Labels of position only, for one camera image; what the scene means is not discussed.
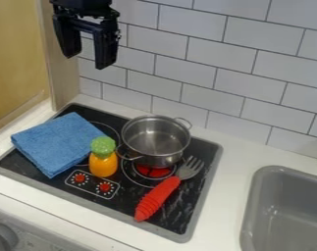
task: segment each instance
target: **folded towel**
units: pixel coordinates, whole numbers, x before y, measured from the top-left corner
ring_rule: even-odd
[[[105,135],[77,113],[70,113],[11,136],[14,145],[52,178],[82,161],[90,142]]]

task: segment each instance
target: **black stovetop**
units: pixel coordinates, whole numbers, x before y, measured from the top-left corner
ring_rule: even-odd
[[[77,104],[68,106],[57,117],[71,112],[78,113],[114,138],[117,143],[121,143],[120,132],[127,119]],[[86,159],[50,179],[17,149],[13,149],[0,159],[0,174],[174,241],[185,242],[192,235],[221,152],[219,145],[193,138],[185,150],[184,158],[193,155],[205,162],[205,168],[196,177],[184,180],[163,208],[147,223],[140,224],[133,220],[134,209],[140,198],[162,178],[156,176],[147,178],[145,173],[140,173],[131,162],[120,160],[119,169],[113,176],[98,178],[89,173]],[[172,168],[172,173],[167,172],[166,176],[172,175],[179,165]],[[75,176],[77,175],[84,175],[87,182],[76,183]],[[102,183],[108,183],[112,189],[101,192],[98,187]]]

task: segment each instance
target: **stainless steel pot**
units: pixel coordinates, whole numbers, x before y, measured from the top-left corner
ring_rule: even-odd
[[[192,125],[183,118],[143,116],[127,122],[122,129],[124,145],[116,153],[120,158],[164,168],[179,161],[190,143]]]

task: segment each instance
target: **sink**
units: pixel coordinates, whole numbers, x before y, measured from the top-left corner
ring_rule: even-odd
[[[242,251],[317,251],[317,176],[265,167],[253,177]]]

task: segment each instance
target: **orange bottle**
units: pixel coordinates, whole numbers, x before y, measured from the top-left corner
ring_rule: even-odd
[[[107,136],[97,137],[90,144],[89,169],[94,176],[106,177],[113,175],[119,161],[115,153],[116,143]]]

